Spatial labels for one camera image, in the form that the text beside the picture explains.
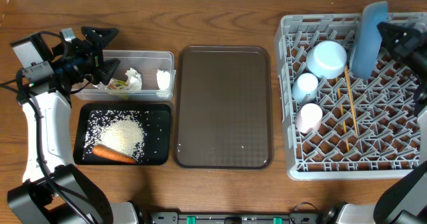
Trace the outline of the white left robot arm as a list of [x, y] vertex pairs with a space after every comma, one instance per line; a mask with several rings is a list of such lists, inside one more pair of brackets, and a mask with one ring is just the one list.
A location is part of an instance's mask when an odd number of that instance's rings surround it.
[[22, 223], [142, 223], [130, 201], [111, 203], [76, 166], [71, 151], [69, 118], [73, 86], [106, 84], [119, 66], [106, 61], [103, 50], [116, 28], [82, 27], [57, 34], [49, 47], [44, 32], [11, 44], [22, 64], [15, 93], [28, 126], [28, 158], [20, 186], [7, 194], [9, 208]]

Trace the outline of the orange carrot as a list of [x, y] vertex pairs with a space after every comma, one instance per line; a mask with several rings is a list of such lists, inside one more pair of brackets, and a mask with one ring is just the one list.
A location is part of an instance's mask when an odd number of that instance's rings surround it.
[[137, 162], [132, 157], [124, 155], [120, 152], [114, 151], [113, 149], [109, 149], [102, 145], [96, 145], [92, 148], [92, 153], [98, 157], [102, 157], [104, 159], [109, 159], [112, 161], [117, 161], [120, 163], [126, 163], [131, 165], [136, 165]]

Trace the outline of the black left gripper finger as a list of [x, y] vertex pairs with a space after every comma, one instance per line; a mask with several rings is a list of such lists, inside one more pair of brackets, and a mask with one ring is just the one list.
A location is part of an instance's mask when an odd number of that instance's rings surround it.
[[98, 28], [88, 26], [83, 26], [81, 28], [81, 32], [87, 41], [92, 45], [101, 47], [102, 49], [106, 48], [119, 34], [119, 30], [116, 28]]
[[121, 61], [119, 59], [103, 61], [98, 69], [99, 82], [108, 85], [120, 63]]

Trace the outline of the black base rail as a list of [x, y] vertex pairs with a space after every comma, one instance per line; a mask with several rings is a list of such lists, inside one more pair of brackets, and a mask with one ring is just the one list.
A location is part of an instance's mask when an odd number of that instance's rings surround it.
[[298, 203], [289, 213], [146, 213], [147, 224], [318, 224], [334, 223], [337, 208], [321, 211], [309, 202]]

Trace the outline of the grey dishwasher rack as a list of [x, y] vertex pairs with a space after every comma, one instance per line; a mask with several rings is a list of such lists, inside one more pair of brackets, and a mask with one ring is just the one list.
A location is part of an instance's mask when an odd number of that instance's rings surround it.
[[308, 52], [322, 41], [350, 51], [361, 16], [355, 14], [287, 15], [274, 37], [282, 98], [286, 172], [295, 181], [399, 179], [416, 168], [424, 140], [414, 116], [418, 81], [409, 68], [379, 51], [368, 80], [349, 74], [359, 136], [354, 128], [344, 73], [320, 79], [314, 103], [323, 112], [316, 132], [295, 126], [301, 103], [291, 94], [296, 79], [308, 71]]

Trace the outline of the light blue rice bowl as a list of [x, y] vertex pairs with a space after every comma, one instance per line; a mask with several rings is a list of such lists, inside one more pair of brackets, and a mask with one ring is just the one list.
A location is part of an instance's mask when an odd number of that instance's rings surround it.
[[320, 79], [335, 79], [344, 72], [347, 53], [335, 41], [322, 41], [308, 52], [307, 68]]

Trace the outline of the light blue cup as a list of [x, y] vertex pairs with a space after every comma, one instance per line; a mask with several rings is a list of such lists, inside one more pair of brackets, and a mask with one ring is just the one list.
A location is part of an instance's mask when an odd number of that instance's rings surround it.
[[301, 74], [292, 86], [292, 97], [298, 103], [310, 102], [316, 98], [318, 78], [312, 73]]

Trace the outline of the pile of white rice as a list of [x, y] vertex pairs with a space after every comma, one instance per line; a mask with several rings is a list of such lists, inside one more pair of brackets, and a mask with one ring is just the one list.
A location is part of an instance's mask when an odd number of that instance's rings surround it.
[[82, 162], [113, 163], [98, 157], [92, 148], [102, 145], [132, 157], [140, 165], [161, 165], [169, 149], [169, 111], [93, 110], [89, 112], [83, 138]]

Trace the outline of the foil snack wrapper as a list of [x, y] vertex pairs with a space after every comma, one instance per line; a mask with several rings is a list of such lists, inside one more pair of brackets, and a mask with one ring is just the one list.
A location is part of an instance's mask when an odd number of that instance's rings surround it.
[[101, 90], [103, 101], [130, 100], [130, 94], [128, 93], [130, 86], [125, 81], [111, 79], [107, 85], [99, 83], [96, 87]]

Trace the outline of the pink cup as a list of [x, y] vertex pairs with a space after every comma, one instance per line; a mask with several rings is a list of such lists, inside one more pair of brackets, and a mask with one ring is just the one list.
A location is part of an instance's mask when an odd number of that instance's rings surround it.
[[316, 132], [320, 128], [322, 117], [319, 105], [307, 103], [297, 113], [295, 126], [301, 133]]

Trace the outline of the dark brown serving tray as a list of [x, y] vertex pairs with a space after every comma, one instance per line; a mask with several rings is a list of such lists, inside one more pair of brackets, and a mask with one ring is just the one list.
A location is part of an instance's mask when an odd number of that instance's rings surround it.
[[179, 55], [174, 161], [183, 168], [266, 168], [273, 158], [269, 53], [189, 46]]

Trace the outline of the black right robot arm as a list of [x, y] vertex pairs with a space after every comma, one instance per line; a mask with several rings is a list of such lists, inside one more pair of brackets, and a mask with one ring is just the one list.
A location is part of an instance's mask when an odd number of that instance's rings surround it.
[[[421, 128], [426, 120], [426, 33], [387, 21], [361, 25], [350, 58], [353, 75], [369, 79], [379, 48], [386, 48], [391, 58], [412, 70], [421, 84], [413, 100], [414, 116]], [[426, 162], [391, 186], [378, 200], [373, 218], [377, 223], [426, 222]]]

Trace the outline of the white paper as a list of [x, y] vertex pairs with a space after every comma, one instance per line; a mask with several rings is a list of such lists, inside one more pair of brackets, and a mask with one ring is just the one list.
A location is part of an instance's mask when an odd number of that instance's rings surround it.
[[125, 75], [127, 76], [127, 90], [140, 91], [143, 84], [141, 74], [138, 73], [134, 68], [129, 68]]
[[169, 84], [171, 81], [171, 73], [169, 71], [157, 70], [156, 74], [157, 86], [159, 90], [166, 90], [169, 88]]

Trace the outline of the dark blue plate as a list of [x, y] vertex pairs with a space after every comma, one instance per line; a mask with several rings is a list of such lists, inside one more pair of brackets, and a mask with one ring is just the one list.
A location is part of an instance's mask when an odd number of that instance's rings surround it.
[[382, 43], [377, 26], [385, 22], [387, 16], [387, 1], [375, 2], [364, 8], [350, 55], [350, 71], [353, 76], [363, 80], [371, 77]]

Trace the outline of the clear plastic bin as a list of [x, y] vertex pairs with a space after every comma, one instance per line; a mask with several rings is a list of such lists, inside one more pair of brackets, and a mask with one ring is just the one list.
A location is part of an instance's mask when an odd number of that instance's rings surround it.
[[[129, 101], [169, 101], [172, 99], [175, 77], [173, 53], [169, 51], [105, 50], [103, 56], [106, 61], [110, 59], [121, 61], [112, 79], [126, 82], [125, 73], [129, 68], [134, 68], [141, 74], [142, 88], [140, 91], [128, 90]], [[159, 90], [157, 86], [158, 69], [171, 73], [169, 88], [166, 90]], [[101, 90], [95, 85], [84, 82], [74, 85], [73, 89], [79, 90], [76, 96], [82, 100], [102, 101]]]

